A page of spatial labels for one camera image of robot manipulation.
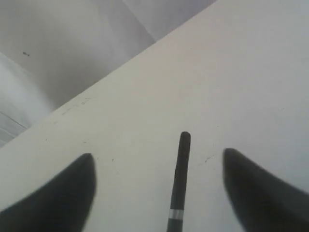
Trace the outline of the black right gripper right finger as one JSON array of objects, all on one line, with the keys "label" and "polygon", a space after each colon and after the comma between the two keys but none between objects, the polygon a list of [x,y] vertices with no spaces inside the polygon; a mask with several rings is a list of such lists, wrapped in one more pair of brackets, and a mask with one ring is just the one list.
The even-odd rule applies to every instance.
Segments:
[{"label": "black right gripper right finger", "polygon": [[307,232],[309,195],[274,176],[238,150],[223,152],[223,181],[246,232]]}]

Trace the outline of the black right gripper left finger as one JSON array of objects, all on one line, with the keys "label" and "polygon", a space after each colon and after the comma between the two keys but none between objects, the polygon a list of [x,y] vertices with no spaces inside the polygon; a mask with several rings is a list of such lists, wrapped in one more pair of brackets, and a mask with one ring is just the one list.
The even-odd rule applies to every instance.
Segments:
[{"label": "black right gripper left finger", "polygon": [[35,192],[3,209],[0,230],[81,232],[95,194],[95,160],[86,153]]}]

